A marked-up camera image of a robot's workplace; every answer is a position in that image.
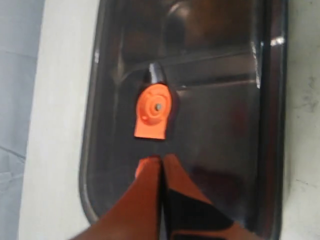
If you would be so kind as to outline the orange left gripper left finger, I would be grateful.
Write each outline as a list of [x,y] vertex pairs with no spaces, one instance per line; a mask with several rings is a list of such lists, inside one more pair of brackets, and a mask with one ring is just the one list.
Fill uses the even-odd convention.
[[158,240],[162,163],[157,156],[139,161],[136,176],[120,200],[74,240]]

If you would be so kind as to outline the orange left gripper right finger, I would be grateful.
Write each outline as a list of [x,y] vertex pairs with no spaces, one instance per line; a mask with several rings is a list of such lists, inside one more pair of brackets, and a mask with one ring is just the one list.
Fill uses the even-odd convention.
[[163,207],[169,240],[258,240],[233,221],[201,192],[174,154],[163,160]]

